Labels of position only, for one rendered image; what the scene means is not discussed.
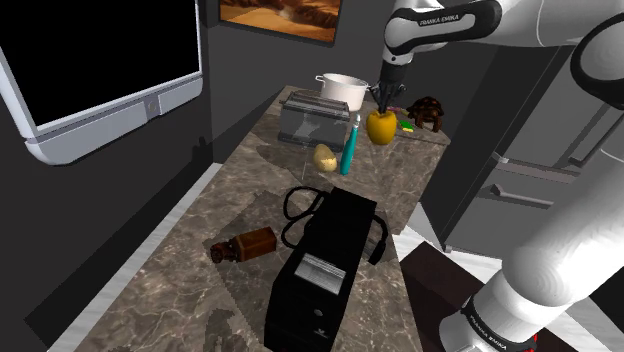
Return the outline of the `orange wall picture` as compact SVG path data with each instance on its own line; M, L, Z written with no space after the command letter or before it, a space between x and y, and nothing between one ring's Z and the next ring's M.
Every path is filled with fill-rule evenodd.
M219 0L220 20L332 44L342 0Z

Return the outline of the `brown glass bottle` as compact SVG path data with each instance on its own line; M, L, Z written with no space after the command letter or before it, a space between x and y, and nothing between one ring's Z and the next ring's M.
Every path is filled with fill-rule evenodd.
M232 239L212 245L210 258L215 263L222 261L244 262L276 250L277 239L270 227L250 231Z

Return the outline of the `white framed window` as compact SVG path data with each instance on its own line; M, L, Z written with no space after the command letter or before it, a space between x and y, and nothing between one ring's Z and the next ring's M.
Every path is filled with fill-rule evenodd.
M0 0L0 96L64 165L198 97L198 0Z

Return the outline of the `brown turtle figure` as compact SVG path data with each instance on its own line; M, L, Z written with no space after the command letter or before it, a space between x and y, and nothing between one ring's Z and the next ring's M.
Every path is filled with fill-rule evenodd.
M408 117L415 121L418 128L423 129L425 123L432 123L432 131L437 133L442 126L442 116L444 115L442 105L431 96L416 100L406 111Z

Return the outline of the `silver toaster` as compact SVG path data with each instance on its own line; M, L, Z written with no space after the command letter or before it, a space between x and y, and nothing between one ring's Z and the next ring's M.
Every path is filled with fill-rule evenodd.
M342 152L350 123L346 102L299 90L280 104L279 140L312 148L324 144L334 153Z

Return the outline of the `yellow potato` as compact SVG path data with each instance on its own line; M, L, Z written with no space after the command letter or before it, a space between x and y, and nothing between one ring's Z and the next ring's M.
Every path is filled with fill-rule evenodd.
M313 162L316 168L321 172L333 172L338 165L335 154L324 144L318 144L315 147Z

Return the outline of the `grey refrigerator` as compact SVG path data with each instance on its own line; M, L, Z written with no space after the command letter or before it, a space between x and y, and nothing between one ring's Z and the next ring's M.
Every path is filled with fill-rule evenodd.
M499 47L421 204L443 247L500 257L564 196L618 124L584 92L572 47Z

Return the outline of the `yellow bell pepper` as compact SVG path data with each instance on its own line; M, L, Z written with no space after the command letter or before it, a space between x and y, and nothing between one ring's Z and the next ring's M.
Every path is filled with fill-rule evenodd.
M376 145L389 144L395 135L397 129L397 117L391 110L380 113L373 110L369 113L366 120L366 130L369 139Z

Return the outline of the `white cooking pot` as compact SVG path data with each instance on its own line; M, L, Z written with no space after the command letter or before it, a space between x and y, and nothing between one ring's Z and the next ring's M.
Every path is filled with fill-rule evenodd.
M322 83L320 96L326 99L345 102L350 112L359 111L370 85L361 79L336 73L317 75Z

